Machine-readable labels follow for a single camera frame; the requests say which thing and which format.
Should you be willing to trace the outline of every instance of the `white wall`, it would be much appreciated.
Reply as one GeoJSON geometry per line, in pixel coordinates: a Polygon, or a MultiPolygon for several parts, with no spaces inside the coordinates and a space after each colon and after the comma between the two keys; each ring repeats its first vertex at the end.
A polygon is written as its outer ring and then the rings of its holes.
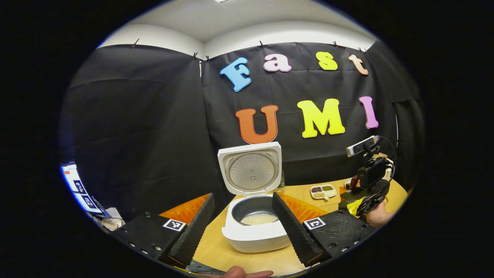
{"type": "Polygon", "coordinates": [[[181,32],[149,24],[124,25],[111,34],[100,46],[133,44],[137,39],[138,45],[158,46],[194,55],[205,59],[204,43],[181,32]]]}
{"type": "Polygon", "coordinates": [[[204,45],[210,58],[234,50],[275,43],[324,43],[333,41],[340,46],[369,49],[376,39],[325,23],[309,21],[279,21],[238,29],[216,37],[204,45]]]}

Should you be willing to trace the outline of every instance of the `wooden table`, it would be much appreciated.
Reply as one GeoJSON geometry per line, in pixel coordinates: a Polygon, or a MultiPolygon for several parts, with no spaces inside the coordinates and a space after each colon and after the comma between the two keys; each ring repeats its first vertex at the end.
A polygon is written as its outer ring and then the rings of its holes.
{"type": "MultiPolygon", "coordinates": [[[[281,188],[281,190],[287,195],[328,212],[333,212],[338,210],[338,203],[340,202],[339,187],[344,187],[345,181],[346,179],[313,185],[293,185],[281,188]],[[329,200],[313,199],[309,188],[314,185],[325,184],[333,185],[337,195],[329,200]]],[[[407,192],[392,180],[386,197],[388,199],[386,211],[388,213],[395,212],[405,201],[407,192]]],[[[237,195],[233,200],[238,198],[242,198],[242,196],[237,195]]],[[[241,266],[246,273],[271,270],[274,271],[273,276],[289,275],[306,269],[298,260],[292,245],[261,253],[242,253],[235,250],[221,233],[221,228],[225,226],[227,210],[228,206],[206,228],[194,255],[194,260],[222,271],[227,271],[232,266],[241,266]]]]}

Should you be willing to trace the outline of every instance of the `ceiling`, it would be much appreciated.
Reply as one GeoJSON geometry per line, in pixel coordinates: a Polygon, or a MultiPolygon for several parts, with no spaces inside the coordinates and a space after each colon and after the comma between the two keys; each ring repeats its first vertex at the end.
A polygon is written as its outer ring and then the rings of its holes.
{"type": "Polygon", "coordinates": [[[172,0],[128,24],[163,26],[206,43],[230,31],[285,20],[332,24],[372,38],[356,23],[313,0],[172,0]]]}

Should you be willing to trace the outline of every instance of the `monitor screen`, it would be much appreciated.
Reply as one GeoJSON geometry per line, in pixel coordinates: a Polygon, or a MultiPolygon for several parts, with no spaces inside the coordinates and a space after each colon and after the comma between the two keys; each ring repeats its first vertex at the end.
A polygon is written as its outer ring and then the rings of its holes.
{"type": "Polygon", "coordinates": [[[63,163],[61,170],[65,177],[65,181],[72,192],[72,195],[77,200],[79,205],[81,205],[82,209],[92,213],[103,213],[86,191],[86,188],[77,173],[75,161],[63,163]]]}

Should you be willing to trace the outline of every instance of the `human hand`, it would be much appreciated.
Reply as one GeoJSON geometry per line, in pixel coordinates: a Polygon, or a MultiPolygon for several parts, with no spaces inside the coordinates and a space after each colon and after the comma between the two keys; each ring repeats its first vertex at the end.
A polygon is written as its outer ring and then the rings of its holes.
{"type": "Polygon", "coordinates": [[[216,274],[199,274],[199,275],[209,278],[268,278],[273,274],[274,272],[272,272],[271,270],[246,274],[243,268],[239,266],[234,266],[230,268],[223,275],[216,275],[216,274]]]}
{"type": "Polygon", "coordinates": [[[388,221],[393,217],[393,213],[386,212],[386,205],[381,202],[373,210],[364,213],[367,222],[373,227],[380,227],[388,223],[388,221]]]}

